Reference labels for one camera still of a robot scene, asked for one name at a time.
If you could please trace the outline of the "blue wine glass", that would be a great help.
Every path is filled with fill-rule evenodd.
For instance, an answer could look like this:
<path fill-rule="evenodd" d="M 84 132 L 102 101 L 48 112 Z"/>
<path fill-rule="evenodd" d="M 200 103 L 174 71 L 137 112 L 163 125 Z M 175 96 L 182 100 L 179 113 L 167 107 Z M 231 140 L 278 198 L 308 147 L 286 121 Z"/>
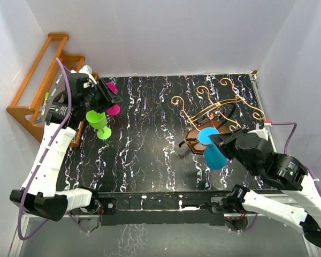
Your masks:
<path fill-rule="evenodd" d="M 219 131 L 214 127 L 206 127 L 198 133 L 199 143 L 206 146 L 204 158 L 207 166 L 211 170 L 220 170 L 227 164 L 227 158 L 220 152 L 219 148 L 213 143 L 211 135 L 218 135 Z"/>

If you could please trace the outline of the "pink wine glass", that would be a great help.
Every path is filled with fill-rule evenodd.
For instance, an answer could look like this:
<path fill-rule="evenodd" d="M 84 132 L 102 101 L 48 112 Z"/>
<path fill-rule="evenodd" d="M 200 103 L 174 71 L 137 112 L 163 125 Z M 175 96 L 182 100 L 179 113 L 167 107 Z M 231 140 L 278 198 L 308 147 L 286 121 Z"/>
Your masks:
<path fill-rule="evenodd" d="M 113 83 L 107 83 L 107 86 L 115 93 L 117 94 L 117 89 L 116 89 L 116 86 L 115 84 Z M 108 109 L 106 111 L 106 113 L 110 116 L 115 116 L 117 114 L 119 114 L 121 108 L 119 105 L 115 104 L 114 106 L 112 106 L 110 109 Z"/>

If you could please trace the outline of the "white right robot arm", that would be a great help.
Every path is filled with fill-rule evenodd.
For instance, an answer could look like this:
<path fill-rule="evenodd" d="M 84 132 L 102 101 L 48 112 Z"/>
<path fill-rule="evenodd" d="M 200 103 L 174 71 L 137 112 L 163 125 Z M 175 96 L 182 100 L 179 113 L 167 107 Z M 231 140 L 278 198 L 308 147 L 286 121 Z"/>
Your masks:
<path fill-rule="evenodd" d="M 290 226 L 305 239 L 321 248 L 321 189 L 317 178 L 297 158 L 277 153 L 265 128 L 210 134 L 213 146 L 228 160 L 237 160 L 253 176 L 293 199 L 297 206 L 262 196 L 241 185 L 218 202 L 213 210 L 262 214 Z"/>

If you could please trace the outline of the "green wine glass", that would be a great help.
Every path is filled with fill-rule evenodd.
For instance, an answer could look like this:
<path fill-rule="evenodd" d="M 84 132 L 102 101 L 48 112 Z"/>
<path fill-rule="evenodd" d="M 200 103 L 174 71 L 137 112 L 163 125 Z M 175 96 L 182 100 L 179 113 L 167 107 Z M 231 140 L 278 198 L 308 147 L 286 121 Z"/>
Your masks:
<path fill-rule="evenodd" d="M 86 113 L 86 120 L 96 130 L 96 135 L 101 140 L 108 139 L 112 132 L 109 127 L 107 127 L 107 118 L 105 113 L 98 113 L 91 110 Z"/>

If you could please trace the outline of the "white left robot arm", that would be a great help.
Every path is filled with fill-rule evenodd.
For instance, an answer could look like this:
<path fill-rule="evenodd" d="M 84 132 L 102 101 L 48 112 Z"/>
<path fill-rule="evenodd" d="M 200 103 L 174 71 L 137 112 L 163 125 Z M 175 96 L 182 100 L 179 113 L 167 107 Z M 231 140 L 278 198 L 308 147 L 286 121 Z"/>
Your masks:
<path fill-rule="evenodd" d="M 87 213 L 98 211 L 100 201 L 93 190 L 79 188 L 58 192 L 56 183 L 65 154 L 79 124 L 87 113 L 102 114 L 122 99 L 102 78 L 94 78 L 85 65 L 80 71 L 64 76 L 65 89 L 53 98 L 45 116 L 42 142 L 28 177 L 10 201 L 26 213 L 59 221 L 67 211 L 81 208 Z"/>

